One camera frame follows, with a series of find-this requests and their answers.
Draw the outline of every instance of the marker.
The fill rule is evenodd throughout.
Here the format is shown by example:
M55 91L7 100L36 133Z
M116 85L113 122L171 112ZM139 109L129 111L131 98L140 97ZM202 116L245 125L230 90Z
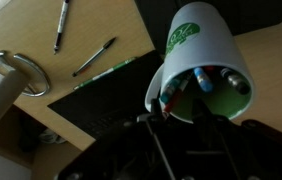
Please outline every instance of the marker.
M228 83L240 94L245 95L250 92L250 87L245 83L245 81L229 68L223 68L221 70L221 76L227 78Z
M115 71L115 70L117 70L117 69L119 69L119 68L129 64L131 61L133 61L135 59L137 59L137 57L132 57L130 59L127 59L127 60L125 60L125 61L123 61L123 62L113 66L112 68L110 68L110 69L108 69L108 70L106 70L106 71L104 71L104 72L94 76L93 78L91 78L91 79L89 79L87 81L84 81L83 83L77 85L76 87L73 88L73 90L77 90L79 88L82 88L82 87L86 86L87 84L89 84L89 83L91 83L91 82L93 82L93 81L95 81L95 80L97 80L97 79L99 79L99 78L101 78L101 77L103 77L103 76L105 76L107 74L110 74L111 72L113 72L113 71Z
M181 80L174 78L167 84L167 86L162 92L162 95L160 96L161 102L163 102L164 104L167 104L169 102L175 90L179 87L180 82Z
M85 62L76 72L72 74L73 77L77 76L79 73L81 73L86 67L88 67L93 61L97 59L105 50L107 50L111 44L114 42L115 37L109 40L107 43L103 45L103 47L95 53L87 62Z
M193 72L198 80L201 89L204 92L211 92L213 89L213 84L211 83L209 76L203 71L203 69L201 67L196 67L193 69Z
M170 99L169 103L164 107L163 109L163 116L167 117L168 114L171 112L174 105L178 102L180 99L185 87L188 85L190 78L192 77L193 72L191 71L188 73L181 81L178 89L173 94L172 98Z
M59 51L64 22L65 22L65 18L68 12L69 1L70 0L64 0L62 4L62 10L61 10L59 26L58 26L58 35L57 35L57 40L55 41L55 44L54 44L54 55Z

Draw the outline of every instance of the black keyboard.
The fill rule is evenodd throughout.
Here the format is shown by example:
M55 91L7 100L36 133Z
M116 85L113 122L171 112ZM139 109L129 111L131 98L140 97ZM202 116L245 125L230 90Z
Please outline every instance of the black keyboard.
M94 121L86 121L81 124L81 129L92 136L94 139L100 139L104 134L109 133L118 127L128 126L131 123L136 123L137 117L141 113L131 113L131 114L121 114L119 113L111 114L111 116L104 116Z

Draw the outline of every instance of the pen holder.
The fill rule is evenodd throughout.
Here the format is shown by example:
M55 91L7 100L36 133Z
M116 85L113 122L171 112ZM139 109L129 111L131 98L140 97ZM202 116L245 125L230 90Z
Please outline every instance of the pen holder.
M210 75L212 92L203 92L195 78L186 86L171 115L192 123L191 109L194 98L202 99L213 114L233 119L251 105L255 87L239 49L218 11L210 4L193 2L182 7L174 16L166 47L164 64L154 75L145 98L147 110L151 99L162 95L167 84L178 75L196 67L213 66ZM220 69L231 69L249 87L249 93L241 95L221 77Z

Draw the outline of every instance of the green logo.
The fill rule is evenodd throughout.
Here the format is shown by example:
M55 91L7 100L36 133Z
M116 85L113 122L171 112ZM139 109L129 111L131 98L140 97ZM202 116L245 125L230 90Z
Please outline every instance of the green logo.
M179 26L172 33L171 37L168 40L166 55L168 55L174 48L176 44L182 44L188 36L197 34L200 32L200 27L194 23L185 23Z

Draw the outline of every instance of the desk surface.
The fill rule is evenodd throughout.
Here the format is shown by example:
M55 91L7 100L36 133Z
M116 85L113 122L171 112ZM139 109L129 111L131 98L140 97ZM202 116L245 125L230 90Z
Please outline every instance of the desk surface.
M71 1L61 49L53 45L62 1L12 0L0 11L0 50L21 53L47 72L52 91L20 96L15 105L83 150L94 139L47 105L72 92L80 82L132 56L154 49L133 0ZM71 74L101 46L109 48L83 75ZM255 80L257 98L235 122L253 118L282 131L282 23L235 37Z

